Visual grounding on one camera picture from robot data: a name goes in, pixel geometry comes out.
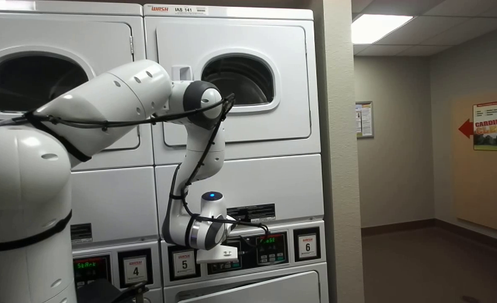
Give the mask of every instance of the ceiling light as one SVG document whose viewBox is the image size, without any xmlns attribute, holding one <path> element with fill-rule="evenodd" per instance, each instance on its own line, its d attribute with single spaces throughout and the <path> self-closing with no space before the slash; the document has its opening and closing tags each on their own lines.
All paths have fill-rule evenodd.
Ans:
<svg viewBox="0 0 497 303">
<path fill-rule="evenodd" d="M 361 15 L 353 22 L 353 44 L 375 44 L 412 19 L 412 15 Z"/>
<path fill-rule="evenodd" d="M 36 10 L 38 2 L 0 0 L 0 10 Z"/>
</svg>

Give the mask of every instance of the sign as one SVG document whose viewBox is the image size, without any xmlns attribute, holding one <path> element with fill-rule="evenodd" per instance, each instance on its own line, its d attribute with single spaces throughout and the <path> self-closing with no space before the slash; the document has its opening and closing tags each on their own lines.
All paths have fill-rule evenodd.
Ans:
<svg viewBox="0 0 497 303">
<path fill-rule="evenodd" d="M 125 266 L 125 285 L 136 283 L 147 283 L 149 281 L 149 270 L 147 270 L 147 258 L 127 258 L 124 261 Z"/>
<path fill-rule="evenodd" d="M 318 234 L 306 234 L 299 238 L 299 259 L 318 258 Z"/>
<path fill-rule="evenodd" d="M 473 125 L 474 148 L 497 150 L 497 101 L 476 105 Z"/>
<path fill-rule="evenodd" d="M 365 101 L 365 103 L 356 103 L 356 137 L 358 138 L 373 138 L 375 130 L 373 130 L 373 103 Z"/>
<path fill-rule="evenodd" d="M 195 251 L 178 251 L 173 254 L 173 259 L 174 259 L 174 278 L 198 275 Z"/>
</svg>

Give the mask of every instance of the ceiling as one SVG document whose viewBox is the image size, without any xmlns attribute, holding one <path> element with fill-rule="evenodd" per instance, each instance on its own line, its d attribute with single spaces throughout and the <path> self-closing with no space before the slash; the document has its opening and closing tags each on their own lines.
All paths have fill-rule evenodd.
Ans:
<svg viewBox="0 0 497 303">
<path fill-rule="evenodd" d="M 412 22 L 356 56 L 434 56 L 497 31 L 497 0 L 353 0 L 353 15 L 415 15 Z"/>
</svg>

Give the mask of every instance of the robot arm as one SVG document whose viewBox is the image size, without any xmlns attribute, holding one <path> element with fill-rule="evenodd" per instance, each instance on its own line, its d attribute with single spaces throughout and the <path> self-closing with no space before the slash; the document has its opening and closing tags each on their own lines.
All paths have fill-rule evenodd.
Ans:
<svg viewBox="0 0 497 303">
<path fill-rule="evenodd" d="M 186 206 L 189 185 L 223 165 L 221 96 L 205 83 L 171 83 L 157 63 L 141 61 L 56 98 L 24 120 L 0 125 L 0 302 L 77 302 L 67 229 L 72 167 L 90 160 L 132 126 L 157 121 L 149 116 L 163 113 L 168 103 L 169 116 L 191 115 L 181 120 L 189 143 L 164 236 L 200 249 L 200 261 L 235 258 L 235 249 L 220 246 L 233 222 L 221 216 L 221 196 L 206 194 L 200 216 Z"/>
<path fill-rule="evenodd" d="M 230 229 L 232 221 L 221 214 L 221 194 L 203 197 L 203 212 L 189 212 L 186 194 L 193 182 L 205 180 L 218 174 L 225 160 L 225 142 L 220 135 L 220 123 L 225 118 L 223 96 L 218 88 L 205 83 L 173 83 L 163 66 L 152 61 L 141 61 L 114 69 L 40 108 L 36 116 L 53 120 L 40 121 L 33 116 L 36 128 L 55 135 L 72 155 L 72 164 L 90 160 L 105 150 L 122 135 L 125 128 L 78 128 L 56 121 L 144 121 L 168 108 L 169 116 L 183 116 L 198 111 L 176 123 L 188 130 L 186 158 L 181 164 L 171 192 L 164 238 L 169 243 L 195 249 L 213 249 L 220 246 Z M 200 253 L 200 261 L 235 259 L 237 251 L 218 248 L 213 254 Z"/>
</svg>

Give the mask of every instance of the poster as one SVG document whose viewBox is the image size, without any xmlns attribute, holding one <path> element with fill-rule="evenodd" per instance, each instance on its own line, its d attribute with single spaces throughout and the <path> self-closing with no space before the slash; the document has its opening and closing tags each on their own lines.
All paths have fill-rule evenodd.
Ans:
<svg viewBox="0 0 497 303">
<path fill-rule="evenodd" d="M 373 138 L 373 103 L 356 103 L 356 137 L 358 138 Z"/>
<path fill-rule="evenodd" d="M 497 150 L 497 101 L 474 106 L 474 148 Z"/>
</svg>

